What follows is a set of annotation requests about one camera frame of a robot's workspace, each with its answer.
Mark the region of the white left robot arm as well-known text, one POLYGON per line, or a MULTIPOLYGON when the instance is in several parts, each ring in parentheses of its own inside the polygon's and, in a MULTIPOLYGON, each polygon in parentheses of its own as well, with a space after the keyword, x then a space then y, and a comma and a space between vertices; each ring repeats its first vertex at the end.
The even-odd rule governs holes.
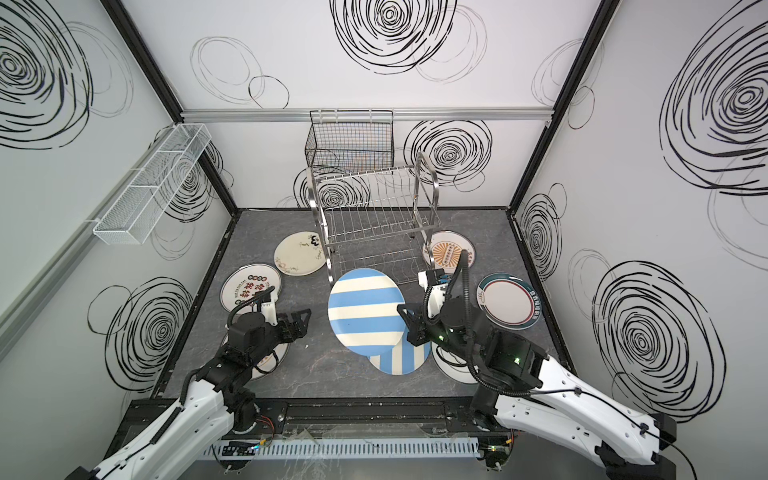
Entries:
POLYGON ((265 417, 245 385, 263 358, 307 334, 310 318, 309 309, 279 314, 276 324, 258 311, 241 315, 216 355, 187 374, 172 405, 112 456, 92 469, 77 467, 68 477, 177 479, 223 436, 250 432, 265 417))

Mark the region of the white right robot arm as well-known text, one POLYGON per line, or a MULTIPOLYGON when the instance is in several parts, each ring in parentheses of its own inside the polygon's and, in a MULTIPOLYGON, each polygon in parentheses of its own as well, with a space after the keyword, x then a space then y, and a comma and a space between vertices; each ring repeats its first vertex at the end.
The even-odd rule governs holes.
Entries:
POLYGON ((594 390, 464 300, 446 301, 435 315, 411 303, 397 312, 410 343, 434 343, 465 362, 477 384, 470 411, 478 427, 533 434, 583 455, 611 479, 676 478, 662 454, 675 442, 669 416, 643 414, 594 390))

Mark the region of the large blue striped plate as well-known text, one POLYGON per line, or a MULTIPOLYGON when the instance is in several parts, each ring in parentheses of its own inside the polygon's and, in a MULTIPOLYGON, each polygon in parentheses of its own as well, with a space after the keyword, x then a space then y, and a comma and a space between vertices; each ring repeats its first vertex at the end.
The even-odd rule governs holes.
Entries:
POLYGON ((328 299, 328 320, 338 341, 365 357, 392 350, 402 339, 405 323, 397 312, 404 304, 399 286, 386 274, 358 268, 336 281, 328 299))

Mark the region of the small blue striped plate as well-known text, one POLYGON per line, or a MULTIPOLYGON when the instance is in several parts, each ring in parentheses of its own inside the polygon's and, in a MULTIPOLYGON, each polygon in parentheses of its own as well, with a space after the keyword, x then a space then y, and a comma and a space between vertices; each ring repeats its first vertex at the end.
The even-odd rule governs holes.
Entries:
POLYGON ((369 362, 380 372, 392 376, 402 376, 414 373, 429 359, 431 347, 429 343, 414 346, 407 340, 402 340, 392 350, 381 355, 371 356, 369 362))

